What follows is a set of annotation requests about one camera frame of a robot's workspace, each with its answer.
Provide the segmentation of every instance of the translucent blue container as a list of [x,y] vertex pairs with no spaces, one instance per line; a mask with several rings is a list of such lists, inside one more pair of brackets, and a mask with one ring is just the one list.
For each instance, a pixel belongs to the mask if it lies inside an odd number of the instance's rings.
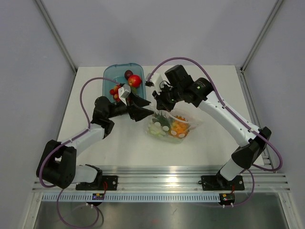
[[[115,64],[111,65],[104,71],[104,77],[115,80],[119,83],[127,83],[127,80],[124,77],[124,74],[127,70],[131,70],[133,74],[138,75],[142,79],[142,83],[140,87],[137,88],[137,95],[143,99],[146,99],[146,91],[145,91],[145,77],[143,68],[136,63],[127,63],[127,64]],[[106,96],[110,102],[114,103],[115,100],[113,96],[109,93],[111,89],[114,88],[116,84],[110,82],[108,80],[103,81],[103,92],[102,95]]]

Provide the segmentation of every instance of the clear plastic bag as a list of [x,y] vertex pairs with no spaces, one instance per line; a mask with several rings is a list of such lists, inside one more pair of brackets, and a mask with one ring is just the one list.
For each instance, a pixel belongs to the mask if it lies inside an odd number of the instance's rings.
[[162,141],[181,143],[189,133],[203,122],[180,109],[158,111],[148,119],[146,133]]

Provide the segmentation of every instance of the gray wall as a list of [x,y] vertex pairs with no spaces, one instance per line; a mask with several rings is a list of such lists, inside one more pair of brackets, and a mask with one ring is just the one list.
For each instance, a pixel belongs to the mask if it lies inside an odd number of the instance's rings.
[[246,58],[275,0],[43,0],[78,66]]
[[0,31],[0,228],[16,229],[73,74],[33,1],[2,1]]
[[299,213],[305,223],[305,1],[285,1],[246,70],[260,119],[283,155]]

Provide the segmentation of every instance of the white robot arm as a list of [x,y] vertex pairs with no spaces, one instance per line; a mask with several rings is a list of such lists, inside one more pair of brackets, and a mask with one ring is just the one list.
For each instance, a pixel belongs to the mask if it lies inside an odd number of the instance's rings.
[[[231,159],[214,176],[213,181],[213,186],[219,190],[231,187],[232,182],[230,181],[234,181],[244,169],[249,169],[266,147],[266,143],[252,131],[256,131],[265,139],[270,138],[271,131],[267,127],[260,129],[226,103],[226,106],[233,110],[251,129],[245,128],[222,106],[211,83],[204,78],[199,78],[194,82],[182,65],[169,69],[165,75],[169,85],[164,83],[158,73],[151,77],[150,82],[145,83],[146,86],[155,87],[153,96],[157,101],[158,110],[171,111],[179,101],[192,103],[219,122],[239,145]],[[76,166],[76,157],[86,148],[110,134],[114,123],[109,118],[128,113],[131,119],[140,121],[153,114],[153,111],[143,108],[150,103],[149,101],[131,93],[128,85],[122,84],[121,86],[119,89],[121,102],[113,104],[104,96],[96,99],[91,125],[82,134],[71,139],[57,152],[54,152],[54,149],[61,144],[60,142],[51,140],[46,144],[36,171],[37,176],[42,169],[42,179],[61,188],[66,188],[71,183],[90,184],[92,190],[101,186],[102,171],[90,165]],[[51,153],[52,157],[41,168],[46,157]]]
[[199,78],[194,82],[182,65],[176,65],[167,70],[165,75],[169,85],[164,83],[158,73],[153,74],[150,82],[146,82],[147,86],[155,87],[153,96],[157,101],[158,110],[171,111],[179,101],[192,103],[220,123],[239,145],[236,151],[233,152],[231,159],[215,176],[217,183],[224,187],[225,183],[232,181],[244,169],[249,169],[265,149],[266,143],[257,137],[253,131],[256,131],[266,139],[270,138],[271,131],[267,127],[260,129],[249,120],[243,118],[226,103],[226,106],[247,123],[251,130],[245,128],[236,117],[223,107],[211,83],[204,78]]

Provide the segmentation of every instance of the white tabletop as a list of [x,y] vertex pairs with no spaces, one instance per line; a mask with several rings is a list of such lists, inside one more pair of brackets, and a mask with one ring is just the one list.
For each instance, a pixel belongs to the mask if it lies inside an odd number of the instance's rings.
[[[155,66],[143,66],[145,76]],[[163,74],[172,66],[163,66]],[[234,66],[204,66],[210,74],[221,96],[241,115],[250,120],[244,95]],[[68,106],[62,122],[59,140],[69,139],[87,127],[86,118],[80,106],[80,90],[86,81],[103,76],[106,67],[80,67],[78,69]],[[205,77],[197,66],[185,66],[195,80]],[[153,101],[152,88],[146,87],[146,99]],[[92,117],[94,101],[102,95],[102,80],[87,85],[83,103]],[[180,108],[198,115],[204,123],[192,130],[181,144],[172,144],[152,138],[145,133],[147,120],[134,122],[128,115],[113,118],[115,125],[111,134],[85,150],[77,164],[96,166],[215,166],[224,165],[238,147],[230,134],[212,117],[195,108],[192,104],[179,102]],[[263,165],[260,156],[256,164]]]

